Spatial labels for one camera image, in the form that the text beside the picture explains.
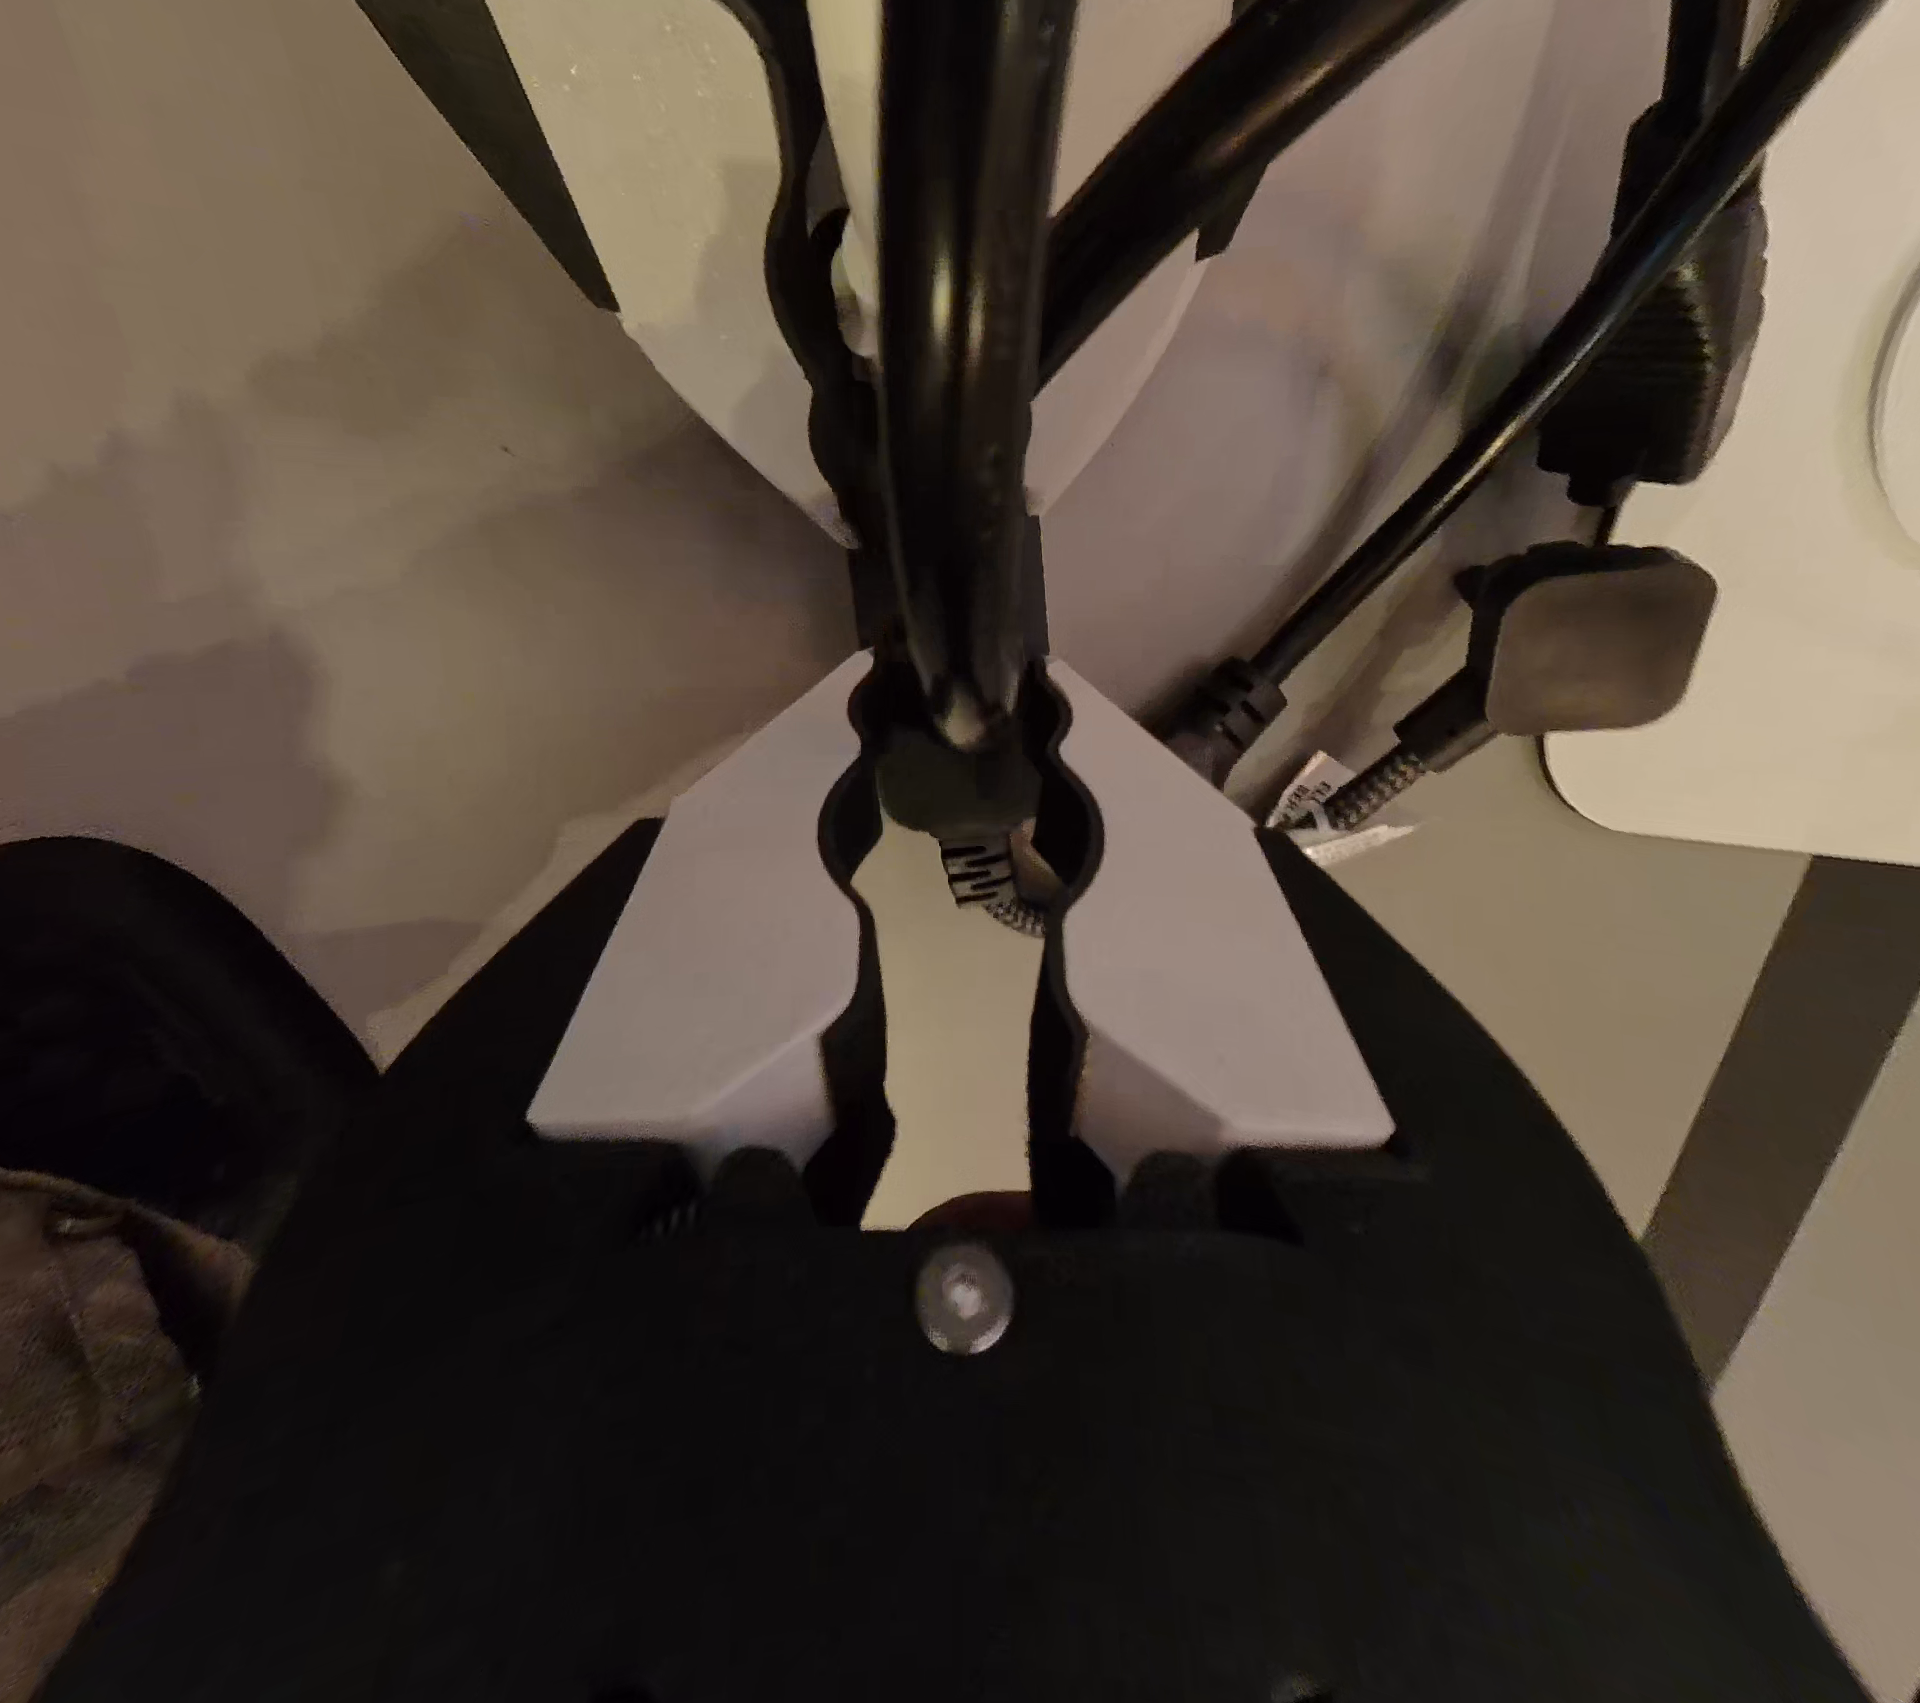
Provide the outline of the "person's grey clothing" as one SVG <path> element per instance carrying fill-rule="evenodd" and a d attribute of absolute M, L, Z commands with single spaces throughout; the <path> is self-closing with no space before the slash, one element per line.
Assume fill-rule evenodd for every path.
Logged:
<path fill-rule="evenodd" d="M 140 1538 L 255 1257 L 142 1201 L 0 1178 L 0 1695 L 33 1697 Z"/>

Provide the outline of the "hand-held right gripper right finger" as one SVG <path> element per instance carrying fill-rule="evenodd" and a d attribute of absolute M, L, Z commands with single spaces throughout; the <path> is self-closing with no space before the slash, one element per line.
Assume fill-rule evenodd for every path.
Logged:
<path fill-rule="evenodd" d="M 1067 663 L 1041 663 L 1034 855 L 1062 880 L 1025 1043 L 1034 1178 L 1148 1155 L 1377 1151 L 1390 1106 L 1259 826 Z"/>

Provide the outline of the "white rounded pad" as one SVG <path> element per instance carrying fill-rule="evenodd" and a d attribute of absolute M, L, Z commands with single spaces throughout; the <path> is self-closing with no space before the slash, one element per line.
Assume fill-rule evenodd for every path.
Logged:
<path fill-rule="evenodd" d="M 1672 716 L 1557 739 L 1596 826 L 1915 866 L 1915 0 L 1885 0 L 1765 154 L 1765 317 L 1725 450 L 1621 503 L 1719 576 Z"/>

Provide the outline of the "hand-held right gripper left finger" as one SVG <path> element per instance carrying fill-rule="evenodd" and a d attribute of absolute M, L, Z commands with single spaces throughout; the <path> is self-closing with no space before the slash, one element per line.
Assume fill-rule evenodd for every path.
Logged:
<path fill-rule="evenodd" d="M 808 1169 L 885 1085 L 878 932 L 855 875 L 882 839 L 855 653 L 666 814 L 532 1098 L 540 1140 L 743 1146 Z"/>

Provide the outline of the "black dimpled round pad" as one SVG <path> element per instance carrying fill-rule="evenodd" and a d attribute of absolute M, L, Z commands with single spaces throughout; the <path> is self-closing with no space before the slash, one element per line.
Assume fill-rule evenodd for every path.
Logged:
<path fill-rule="evenodd" d="M 212 885 L 92 837 L 0 850 L 0 1165 L 265 1256 L 376 1089 L 344 1019 Z"/>

